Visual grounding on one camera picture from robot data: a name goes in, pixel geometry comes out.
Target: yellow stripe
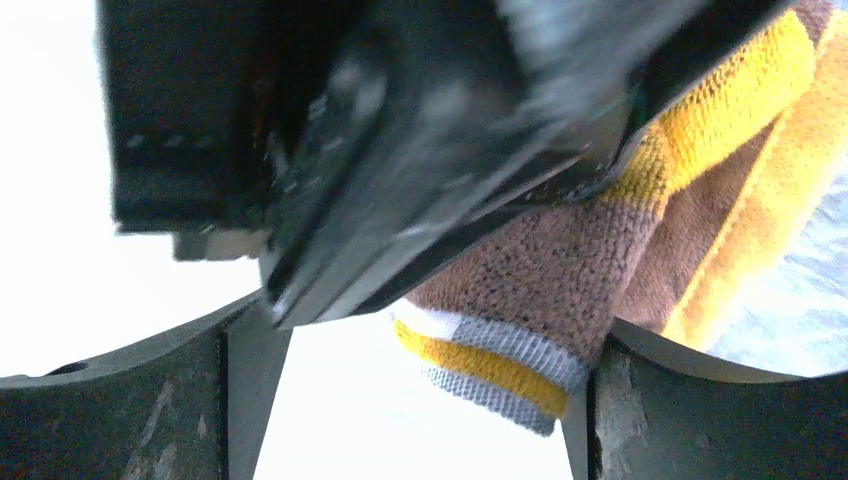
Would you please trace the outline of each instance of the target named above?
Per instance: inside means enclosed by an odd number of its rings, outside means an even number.
[[[784,112],[663,336],[709,349],[742,287],[785,255],[848,153],[848,21],[835,12],[819,43],[815,81]]]
[[[742,46],[660,124],[674,158],[671,193],[756,135],[810,87],[815,50],[794,11]]]
[[[600,200],[661,217],[670,195],[798,99],[812,83],[814,69],[813,44],[790,10],[660,116],[621,179]]]
[[[407,350],[428,363],[501,387],[533,402],[547,415],[562,418],[565,414],[568,394],[520,363],[479,348],[419,335],[401,321],[395,322],[395,333]]]
[[[658,123],[649,127],[621,178],[600,195],[602,202],[620,202],[661,217],[668,204],[668,164],[671,152]]]

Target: gray stripe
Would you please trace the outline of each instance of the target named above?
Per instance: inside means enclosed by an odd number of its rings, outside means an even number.
[[[554,417],[542,413],[533,402],[503,388],[439,367],[425,367],[423,374],[442,390],[485,407],[539,435],[547,437],[554,431]]]
[[[434,316],[446,315],[436,310],[427,312]],[[462,317],[451,341],[514,360],[568,393],[582,389],[589,380],[589,367],[577,357],[534,333],[508,323]]]

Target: towel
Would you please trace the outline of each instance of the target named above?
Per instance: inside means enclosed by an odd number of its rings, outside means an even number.
[[[649,127],[580,205],[530,212],[395,310],[437,387],[539,435],[616,317],[690,348],[788,250],[848,152],[848,18],[803,0]]]

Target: curved black frame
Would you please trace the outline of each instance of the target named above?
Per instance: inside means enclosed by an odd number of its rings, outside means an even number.
[[[252,478],[291,338],[260,300],[0,379],[0,478]],[[619,321],[563,432],[575,480],[840,478],[848,373],[756,370]]]

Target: white background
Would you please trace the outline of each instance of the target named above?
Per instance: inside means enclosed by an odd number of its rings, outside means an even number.
[[[114,236],[94,18],[88,0],[0,3],[0,377],[120,348],[259,286],[251,262],[176,264],[166,237]],[[559,430],[538,438],[428,388],[388,327],[377,315],[295,333],[257,479],[569,477]]]

